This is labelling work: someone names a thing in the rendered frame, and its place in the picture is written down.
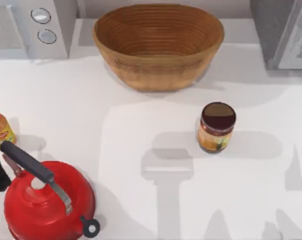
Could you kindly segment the dark-lidded orange jar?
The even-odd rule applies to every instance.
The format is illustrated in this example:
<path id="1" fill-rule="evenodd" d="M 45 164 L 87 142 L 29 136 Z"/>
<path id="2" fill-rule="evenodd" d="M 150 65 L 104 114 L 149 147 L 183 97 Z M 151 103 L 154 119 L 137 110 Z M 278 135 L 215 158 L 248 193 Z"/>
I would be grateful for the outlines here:
<path id="1" fill-rule="evenodd" d="M 223 151 L 230 141 L 236 118 L 234 109 L 224 102 L 204 106 L 197 130 L 199 146 L 209 153 Z"/>

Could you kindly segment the brown wicker basket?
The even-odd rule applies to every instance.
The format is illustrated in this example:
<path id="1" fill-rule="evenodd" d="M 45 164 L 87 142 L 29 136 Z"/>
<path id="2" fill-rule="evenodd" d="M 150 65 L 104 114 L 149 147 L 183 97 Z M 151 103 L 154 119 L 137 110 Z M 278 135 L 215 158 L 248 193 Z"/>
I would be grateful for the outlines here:
<path id="1" fill-rule="evenodd" d="M 225 32 L 219 19 L 172 3 L 124 6 L 92 29 L 95 45 L 114 74 L 141 92 L 177 91 L 208 68 Z"/>

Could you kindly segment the red kettle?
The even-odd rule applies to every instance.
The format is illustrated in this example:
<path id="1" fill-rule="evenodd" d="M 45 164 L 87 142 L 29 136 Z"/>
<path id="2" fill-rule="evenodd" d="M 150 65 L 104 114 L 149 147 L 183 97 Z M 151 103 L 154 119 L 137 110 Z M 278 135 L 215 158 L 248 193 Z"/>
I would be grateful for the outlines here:
<path id="1" fill-rule="evenodd" d="M 75 167 L 60 161 L 39 162 L 9 141 L 0 144 L 15 173 L 4 197 L 4 216 L 14 240 L 95 238 L 95 194 Z"/>

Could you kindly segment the grey microwave knob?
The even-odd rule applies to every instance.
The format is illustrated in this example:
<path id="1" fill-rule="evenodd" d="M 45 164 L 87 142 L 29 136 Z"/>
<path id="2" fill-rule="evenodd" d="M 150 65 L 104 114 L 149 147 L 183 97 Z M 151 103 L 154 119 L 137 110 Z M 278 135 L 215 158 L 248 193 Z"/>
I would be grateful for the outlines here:
<path id="1" fill-rule="evenodd" d="M 57 40 L 56 34 L 49 29 L 43 29 L 43 30 L 38 31 L 37 38 L 40 42 L 47 44 L 47 45 L 51 45 L 51 44 L 55 43 Z"/>
<path id="2" fill-rule="evenodd" d="M 32 20 L 38 24 L 47 24 L 51 20 L 51 14 L 45 8 L 36 8 L 31 10 L 30 16 Z"/>

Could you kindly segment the red-capped yellow bottle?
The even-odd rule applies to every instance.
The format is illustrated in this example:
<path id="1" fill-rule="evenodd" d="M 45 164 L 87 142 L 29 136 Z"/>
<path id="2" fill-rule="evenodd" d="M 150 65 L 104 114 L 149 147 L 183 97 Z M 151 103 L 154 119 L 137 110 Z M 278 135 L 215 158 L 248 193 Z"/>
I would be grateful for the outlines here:
<path id="1" fill-rule="evenodd" d="M 3 141 L 16 143 L 16 136 L 12 131 L 7 119 L 0 113 L 0 144 Z"/>

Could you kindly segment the grey cabinet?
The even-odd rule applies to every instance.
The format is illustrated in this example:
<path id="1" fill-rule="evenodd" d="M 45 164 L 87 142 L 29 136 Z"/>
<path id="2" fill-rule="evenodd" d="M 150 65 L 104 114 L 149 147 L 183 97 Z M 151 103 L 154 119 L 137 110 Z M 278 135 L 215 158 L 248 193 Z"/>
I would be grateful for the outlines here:
<path id="1" fill-rule="evenodd" d="M 302 0 L 250 0 L 268 70 L 302 70 Z"/>

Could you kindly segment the pale microwave oven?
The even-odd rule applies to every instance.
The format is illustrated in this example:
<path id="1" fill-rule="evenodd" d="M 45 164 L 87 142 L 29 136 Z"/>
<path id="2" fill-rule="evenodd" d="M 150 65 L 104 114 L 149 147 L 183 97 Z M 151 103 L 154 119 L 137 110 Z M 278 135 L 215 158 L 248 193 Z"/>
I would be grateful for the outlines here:
<path id="1" fill-rule="evenodd" d="M 30 12 L 37 8 L 50 12 L 49 23 L 32 20 Z M 68 58 L 77 10 L 77 0 L 0 0 L 0 59 Z M 38 31 L 44 29 L 56 34 L 55 43 L 38 40 Z"/>

